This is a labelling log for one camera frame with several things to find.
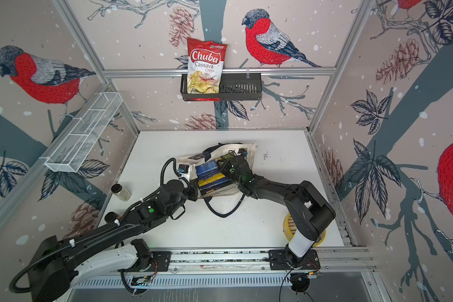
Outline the Animal Farm blue book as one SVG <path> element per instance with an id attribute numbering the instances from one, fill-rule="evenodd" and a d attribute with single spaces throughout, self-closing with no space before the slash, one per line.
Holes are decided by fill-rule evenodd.
<path id="1" fill-rule="evenodd" d="M 205 162 L 202 165 L 196 166 L 195 169 L 199 179 L 208 179 L 219 173 L 216 161 Z"/>

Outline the cream canvas tote bag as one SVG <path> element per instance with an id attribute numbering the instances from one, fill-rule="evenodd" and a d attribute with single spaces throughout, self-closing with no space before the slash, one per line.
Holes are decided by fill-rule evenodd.
<path id="1" fill-rule="evenodd" d="M 199 199 L 236 195 L 240 170 L 234 167 L 234 157 L 243 158 L 253 168 L 256 147 L 254 143 L 219 143 L 200 154 L 181 157 L 178 164 L 185 167 L 178 172 L 193 182 Z"/>

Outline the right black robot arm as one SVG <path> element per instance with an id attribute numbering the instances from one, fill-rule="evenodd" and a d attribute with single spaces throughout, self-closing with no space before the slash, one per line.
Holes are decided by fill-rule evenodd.
<path id="1" fill-rule="evenodd" d="M 243 156 L 230 156 L 221 160 L 218 167 L 246 197 L 269 200 L 288 209 L 296 233 L 286 246 L 285 256 L 292 268 L 299 267 L 322 232 L 336 218 L 329 202 L 309 181 L 283 184 L 254 174 Z"/>

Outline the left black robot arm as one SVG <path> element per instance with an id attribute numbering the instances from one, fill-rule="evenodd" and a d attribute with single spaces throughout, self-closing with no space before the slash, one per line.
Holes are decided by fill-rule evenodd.
<path id="1" fill-rule="evenodd" d="M 63 240 L 45 239 L 30 264 L 11 280 L 9 290 L 30 293 L 33 301 L 54 301 L 75 285 L 112 271 L 153 275 L 166 271 L 171 254 L 153 253 L 139 236 L 168 219 L 177 220 L 175 213 L 197 198 L 197 181 L 180 173 L 165 181 L 161 174 L 153 193 L 105 225 Z"/>

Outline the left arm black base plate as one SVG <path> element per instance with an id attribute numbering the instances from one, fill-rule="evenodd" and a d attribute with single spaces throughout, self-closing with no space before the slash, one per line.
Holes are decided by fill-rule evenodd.
<path id="1" fill-rule="evenodd" d="M 152 270 L 153 272 L 167 272 L 171 261 L 172 252 L 170 251 L 153 251 L 152 252 Z"/>

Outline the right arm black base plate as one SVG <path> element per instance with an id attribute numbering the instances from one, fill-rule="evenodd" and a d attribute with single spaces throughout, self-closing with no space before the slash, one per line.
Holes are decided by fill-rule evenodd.
<path id="1" fill-rule="evenodd" d="M 321 268 L 317 251 L 313 249 L 302 257 L 297 257 L 289 249 L 269 250 L 268 254 L 268 262 L 272 271 L 290 269 L 317 271 Z"/>

